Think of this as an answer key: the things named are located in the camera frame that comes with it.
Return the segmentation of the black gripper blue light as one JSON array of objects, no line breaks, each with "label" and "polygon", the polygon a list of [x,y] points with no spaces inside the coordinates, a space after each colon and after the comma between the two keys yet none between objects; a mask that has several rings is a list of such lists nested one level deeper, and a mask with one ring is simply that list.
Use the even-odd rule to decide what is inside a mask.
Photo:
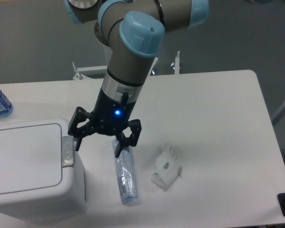
[{"label": "black gripper blue light", "polygon": [[[78,106],[68,125],[67,132],[74,138],[75,151],[79,151],[83,138],[96,132],[116,136],[118,140],[114,151],[116,158],[119,158],[121,151],[126,147],[135,147],[142,130],[139,119],[129,121],[135,103],[130,102],[130,95],[126,89],[122,90],[119,101],[113,100],[103,90],[100,90],[92,112],[87,112],[84,108]],[[128,127],[131,134],[126,137],[123,130]]]}]

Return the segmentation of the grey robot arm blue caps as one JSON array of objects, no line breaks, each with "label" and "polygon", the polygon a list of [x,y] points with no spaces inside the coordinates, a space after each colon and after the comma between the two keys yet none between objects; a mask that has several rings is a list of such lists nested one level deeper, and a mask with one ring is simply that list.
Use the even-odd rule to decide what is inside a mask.
[{"label": "grey robot arm blue caps", "polygon": [[115,136],[115,156],[137,145],[142,126],[130,116],[166,33],[203,23],[207,0],[67,0],[75,23],[96,21],[95,35],[112,50],[91,112],[77,107],[68,134],[79,149],[94,133]]}]

